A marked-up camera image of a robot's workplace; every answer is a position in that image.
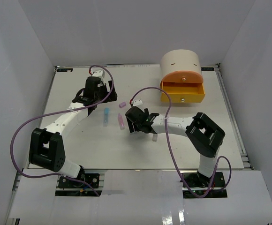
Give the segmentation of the orange highlighter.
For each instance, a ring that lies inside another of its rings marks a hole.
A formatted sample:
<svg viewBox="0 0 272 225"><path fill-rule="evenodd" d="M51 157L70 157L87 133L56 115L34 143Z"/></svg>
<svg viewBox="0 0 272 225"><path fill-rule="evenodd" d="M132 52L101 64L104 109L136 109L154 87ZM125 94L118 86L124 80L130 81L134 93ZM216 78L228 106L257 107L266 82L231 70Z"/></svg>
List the orange highlighter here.
<svg viewBox="0 0 272 225"><path fill-rule="evenodd" d="M153 140L154 142L156 142L157 139L158 139L158 135L157 135L157 134L153 134L152 140Z"/></svg>

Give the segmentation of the yellow drawer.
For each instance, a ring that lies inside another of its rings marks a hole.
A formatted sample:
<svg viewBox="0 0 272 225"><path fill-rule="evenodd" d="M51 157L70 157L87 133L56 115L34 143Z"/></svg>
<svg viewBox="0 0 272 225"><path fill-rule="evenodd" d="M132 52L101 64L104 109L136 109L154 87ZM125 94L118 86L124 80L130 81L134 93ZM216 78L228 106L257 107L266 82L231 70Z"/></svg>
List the yellow drawer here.
<svg viewBox="0 0 272 225"><path fill-rule="evenodd" d="M170 96L172 103L201 103L205 97L202 83L161 82L160 88Z"/></svg>

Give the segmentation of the orange top drawer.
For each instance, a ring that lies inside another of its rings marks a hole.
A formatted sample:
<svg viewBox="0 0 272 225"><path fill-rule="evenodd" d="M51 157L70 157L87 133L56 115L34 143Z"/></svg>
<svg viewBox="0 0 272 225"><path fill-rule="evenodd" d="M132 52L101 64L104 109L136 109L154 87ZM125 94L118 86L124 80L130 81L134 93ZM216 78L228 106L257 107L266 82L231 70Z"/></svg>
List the orange top drawer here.
<svg viewBox="0 0 272 225"><path fill-rule="evenodd" d="M203 83L204 79L200 73L194 71L174 71L161 80L167 83Z"/></svg>

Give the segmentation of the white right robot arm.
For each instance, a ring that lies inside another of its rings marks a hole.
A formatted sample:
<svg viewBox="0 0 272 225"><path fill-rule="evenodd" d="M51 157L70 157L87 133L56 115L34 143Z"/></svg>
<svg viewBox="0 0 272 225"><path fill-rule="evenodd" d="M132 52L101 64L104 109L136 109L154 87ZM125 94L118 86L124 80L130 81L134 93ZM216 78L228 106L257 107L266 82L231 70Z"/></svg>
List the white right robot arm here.
<svg viewBox="0 0 272 225"><path fill-rule="evenodd" d="M131 107L126 113L131 133L164 134L165 122L169 134L188 138L200 154L199 168L194 175L184 177L190 187L205 188L210 186L215 177L213 170L218 151L223 143L225 132L203 112L193 117L166 117L159 113L149 113L148 109Z"/></svg>

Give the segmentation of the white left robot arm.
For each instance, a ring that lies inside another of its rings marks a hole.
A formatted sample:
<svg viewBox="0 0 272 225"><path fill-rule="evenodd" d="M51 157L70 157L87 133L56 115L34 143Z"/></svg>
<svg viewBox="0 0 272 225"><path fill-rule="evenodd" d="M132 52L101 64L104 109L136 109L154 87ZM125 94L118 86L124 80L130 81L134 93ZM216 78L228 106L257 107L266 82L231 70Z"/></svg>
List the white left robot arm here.
<svg viewBox="0 0 272 225"><path fill-rule="evenodd" d="M31 134L29 162L55 173L69 177L74 187L80 187L85 182L81 166L66 159L63 139L82 120L86 119L96 109L93 104L101 101L117 100L115 90L107 90L112 81L105 82L103 75L92 75L86 79L85 88L79 90L69 106L69 112L61 115L53 123L43 129L36 128Z"/></svg>

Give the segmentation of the pink highlighter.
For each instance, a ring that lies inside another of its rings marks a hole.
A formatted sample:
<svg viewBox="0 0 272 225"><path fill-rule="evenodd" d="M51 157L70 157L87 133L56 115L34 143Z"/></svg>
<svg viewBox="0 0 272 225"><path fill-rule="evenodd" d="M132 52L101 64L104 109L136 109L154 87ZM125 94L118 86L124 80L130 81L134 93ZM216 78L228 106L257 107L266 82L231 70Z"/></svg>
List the pink highlighter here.
<svg viewBox="0 0 272 225"><path fill-rule="evenodd" d="M123 117L120 113L118 113L118 123L119 123L120 130L124 130L125 125L124 125Z"/></svg>

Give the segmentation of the purple highlighter cap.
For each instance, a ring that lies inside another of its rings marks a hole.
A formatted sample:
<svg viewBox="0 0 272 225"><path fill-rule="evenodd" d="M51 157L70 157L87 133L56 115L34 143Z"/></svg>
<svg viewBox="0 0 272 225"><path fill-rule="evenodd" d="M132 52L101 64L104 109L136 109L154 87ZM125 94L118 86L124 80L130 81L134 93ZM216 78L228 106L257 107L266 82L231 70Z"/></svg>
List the purple highlighter cap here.
<svg viewBox="0 0 272 225"><path fill-rule="evenodd" d="M126 106L126 102L121 102L121 103L119 103L119 107L120 108L123 108L123 107L125 107Z"/></svg>

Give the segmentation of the blue highlighter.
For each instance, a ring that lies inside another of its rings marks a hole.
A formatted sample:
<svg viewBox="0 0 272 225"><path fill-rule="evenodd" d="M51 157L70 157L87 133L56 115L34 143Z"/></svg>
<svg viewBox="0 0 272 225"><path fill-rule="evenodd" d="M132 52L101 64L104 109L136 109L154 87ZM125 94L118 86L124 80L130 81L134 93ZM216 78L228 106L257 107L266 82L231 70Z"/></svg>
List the blue highlighter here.
<svg viewBox="0 0 272 225"><path fill-rule="evenodd" d="M107 125L108 125L108 119L109 119L109 108L106 107L104 109L104 117L103 117L103 126L104 127L107 127Z"/></svg>

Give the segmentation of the round beige drawer cabinet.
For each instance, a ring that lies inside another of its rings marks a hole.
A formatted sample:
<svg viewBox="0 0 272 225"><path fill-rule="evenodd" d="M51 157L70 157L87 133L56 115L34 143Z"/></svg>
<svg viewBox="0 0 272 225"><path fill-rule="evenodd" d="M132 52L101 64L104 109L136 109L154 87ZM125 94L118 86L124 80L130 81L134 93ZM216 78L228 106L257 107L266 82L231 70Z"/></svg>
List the round beige drawer cabinet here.
<svg viewBox="0 0 272 225"><path fill-rule="evenodd" d="M160 68L163 76L176 71L202 74L199 56L191 50L178 49L166 53L160 61Z"/></svg>

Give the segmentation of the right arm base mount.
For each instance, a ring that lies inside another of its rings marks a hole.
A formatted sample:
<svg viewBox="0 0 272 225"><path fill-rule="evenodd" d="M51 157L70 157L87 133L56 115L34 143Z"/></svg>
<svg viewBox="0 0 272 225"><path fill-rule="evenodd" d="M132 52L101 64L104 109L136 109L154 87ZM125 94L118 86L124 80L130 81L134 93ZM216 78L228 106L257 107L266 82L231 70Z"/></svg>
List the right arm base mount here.
<svg viewBox="0 0 272 225"><path fill-rule="evenodd" d="M209 180L205 177L199 177L196 172L182 173L184 180L197 195L203 195L209 186ZM187 187L182 183L182 192L184 199L194 199ZM216 172L210 191L205 198L227 198L226 181L223 172Z"/></svg>

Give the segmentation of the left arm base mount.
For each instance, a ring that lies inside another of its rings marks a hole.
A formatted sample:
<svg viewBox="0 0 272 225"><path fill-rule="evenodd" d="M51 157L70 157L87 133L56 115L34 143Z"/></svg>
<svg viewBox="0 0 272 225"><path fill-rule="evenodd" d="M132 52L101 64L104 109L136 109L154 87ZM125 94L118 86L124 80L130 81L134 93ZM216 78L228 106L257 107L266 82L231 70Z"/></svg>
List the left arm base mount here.
<svg viewBox="0 0 272 225"><path fill-rule="evenodd" d="M104 175L94 172L85 172L81 175L83 182L69 180L60 176L57 181L55 196L66 197L99 197L104 186Z"/></svg>

